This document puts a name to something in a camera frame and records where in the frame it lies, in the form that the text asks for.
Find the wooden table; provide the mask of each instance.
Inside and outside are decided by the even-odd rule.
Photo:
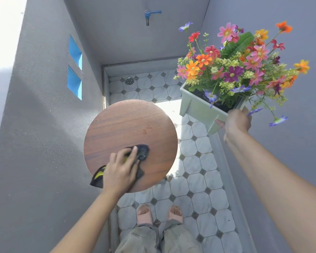
[[[110,154],[138,144],[150,148],[140,164],[145,174],[130,192],[143,191],[166,176],[177,155],[177,132],[163,110],[152,102],[125,100],[104,109],[93,120],[84,140],[84,158],[93,175]]]

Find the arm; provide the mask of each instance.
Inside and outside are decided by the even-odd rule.
[[[103,175],[103,190],[80,220],[51,251],[52,253],[92,252],[97,238],[119,198],[133,184],[138,162],[134,165],[137,147],[133,148],[127,161],[124,155],[131,149],[126,148],[110,155],[110,162]]]
[[[316,252],[316,187],[292,172],[248,134],[248,110],[232,110],[224,140],[268,214],[295,253]]]

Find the gray pants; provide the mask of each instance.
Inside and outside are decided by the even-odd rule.
[[[201,253],[200,245],[177,220],[169,220],[163,231],[163,253]],[[136,226],[119,244],[115,253],[159,253],[158,229],[150,224]]]

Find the pink slipper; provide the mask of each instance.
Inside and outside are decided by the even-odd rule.
[[[144,205],[149,209],[149,211],[145,214],[142,214],[142,215],[139,215],[138,211],[137,211],[137,225],[153,224],[151,208],[150,208],[150,206],[148,206],[148,204],[143,204],[142,206],[144,206]]]
[[[171,206],[171,208],[172,207],[177,207],[179,210],[180,210],[180,212],[181,212],[181,208],[179,208],[177,205],[172,205]],[[173,214],[172,212],[171,212],[171,208],[170,208],[170,210],[169,210],[169,214],[167,215],[167,220],[171,220],[171,219],[174,219],[174,220],[177,220],[177,221],[179,221],[180,223],[183,223],[183,213],[181,212],[181,216],[178,216],[178,215],[176,215],[176,214]]]

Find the faucet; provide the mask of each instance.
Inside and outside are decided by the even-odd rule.
[[[146,20],[146,25],[148,26],[149,25],[149,19],[150,19],[150,16],[151,14],[153,13],[161,13],[161,10],[156,10],[156,11],[145,11],[145,20]]]

